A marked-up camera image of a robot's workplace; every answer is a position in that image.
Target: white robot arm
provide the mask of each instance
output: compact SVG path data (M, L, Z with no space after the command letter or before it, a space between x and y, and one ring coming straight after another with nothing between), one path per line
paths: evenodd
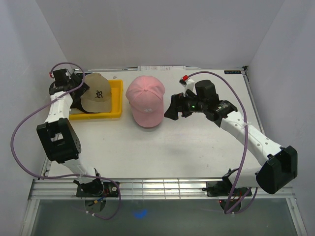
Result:
M65 69L54 71L53 76L55 81L49 89L51 100L55 100L66 91L77 87L81 83L80 78L74 74L70 76ZM99 176L95 168L83 164L79 158L81 144L68 120L73 100L78 99L89 89L86 84L81 88L76 93L70 93L62 98L58 98L51 105L45 123L37 126L37 133L49 160L63 164L74 174ZM99 196L103 192L103 184L100 179L91 179L82 176L74 182L85 193Z
M245 143L245 128L248 126L248 150L254 155L261 168L243 170L236 188L261 187L269 194L276 193L297 176L297 152L288 146L283 148L257 130L246 124L243 116L229 101L219 100L214 84L210 80L195 84L196 94L192 92L194 81L183 77L180 83L185 87L184 93L175 94L164 116L173 120L192 113L204 113L206 118L218 127L233 135L240 143ZM238 169L229 170L222 177L225 186L231 188Z

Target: tabletop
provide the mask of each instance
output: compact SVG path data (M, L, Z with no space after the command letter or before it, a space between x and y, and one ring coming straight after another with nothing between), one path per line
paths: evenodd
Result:
M81 142L82 162L95 167L101 176L109 178L221 177L229 168L237 168L244 146L207 120L204 114L180 117L177 121L164 118L159 126L150 129L140 127L132 117L125 92L136 77L152 75L164 84L166 111L171 95L184 91L179 83L180 78L196 71L198 70L98 71L108 80L123 80L123 113L117 119L71 121ZM243 75L226 75L223 70L211 71L231 84L245 106L248 121L259 129ZM196 82L210 79L216 86L220 100L230 101L240 111L233 93L219 78L200 74L193 79ZM244 168L259 166L255 157L248 152ZM49 176L70 173L65 166L53 162Z

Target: baseball cap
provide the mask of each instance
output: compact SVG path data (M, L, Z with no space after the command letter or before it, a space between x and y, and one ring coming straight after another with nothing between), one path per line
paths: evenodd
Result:
M131 105L132 115L140 126L151 128L162 122L164 94L164 85L153 76L139 76L132 81L126 97Z
M82 108L90 113L106 113L112 111L112 90L107 79L99 73L85 77L85 83L90 87L81 96Z

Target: yellow tray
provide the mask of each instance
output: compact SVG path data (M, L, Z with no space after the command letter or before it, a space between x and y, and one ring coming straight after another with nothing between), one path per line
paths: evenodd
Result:
M112 88L112 111L107 113L96 114L71 114L70 120L76 119L104 119L104 118L119 118L123 110L123 81L122 80L109 80Z

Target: black logo embroidery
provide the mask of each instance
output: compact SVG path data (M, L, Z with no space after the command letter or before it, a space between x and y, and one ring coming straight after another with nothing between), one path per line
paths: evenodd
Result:
M96 90L96 97L95 98L103 98L103 92Z

